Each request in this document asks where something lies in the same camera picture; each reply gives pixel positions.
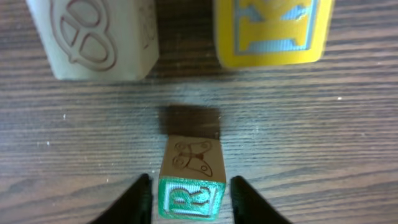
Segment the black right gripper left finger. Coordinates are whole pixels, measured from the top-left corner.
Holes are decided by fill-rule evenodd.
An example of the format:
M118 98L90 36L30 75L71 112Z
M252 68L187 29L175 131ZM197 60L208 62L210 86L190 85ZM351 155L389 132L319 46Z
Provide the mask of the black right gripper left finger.
M152 202L152 179L148 174L142 174L90 224L151 224Z

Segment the yellow K block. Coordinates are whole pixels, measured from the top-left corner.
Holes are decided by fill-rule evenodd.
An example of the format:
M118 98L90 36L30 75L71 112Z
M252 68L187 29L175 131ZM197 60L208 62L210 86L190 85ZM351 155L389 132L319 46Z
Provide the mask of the yellow K block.
M217 58L225 68L312 63L326 46L334 0L214 0Z

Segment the white block red trim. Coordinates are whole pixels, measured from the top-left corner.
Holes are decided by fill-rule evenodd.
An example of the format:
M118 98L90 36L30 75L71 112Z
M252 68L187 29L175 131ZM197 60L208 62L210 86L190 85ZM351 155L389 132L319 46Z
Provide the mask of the white block red trim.
M154 0L26 3L59 80L141 80L159 59Z

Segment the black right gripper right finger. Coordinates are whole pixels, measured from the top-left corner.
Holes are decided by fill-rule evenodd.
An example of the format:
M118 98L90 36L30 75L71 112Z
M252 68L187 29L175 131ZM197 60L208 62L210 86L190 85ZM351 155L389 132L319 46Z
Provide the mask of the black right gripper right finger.
M230 184L235 224L291 224L242 176L233 177Z

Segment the white block red letter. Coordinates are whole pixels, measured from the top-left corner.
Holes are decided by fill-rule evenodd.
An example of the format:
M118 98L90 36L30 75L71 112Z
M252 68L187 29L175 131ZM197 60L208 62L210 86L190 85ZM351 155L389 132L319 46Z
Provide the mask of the white block red letter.
M216 220L226 183L218 139L171 135L159 174L159 215L169 219Z

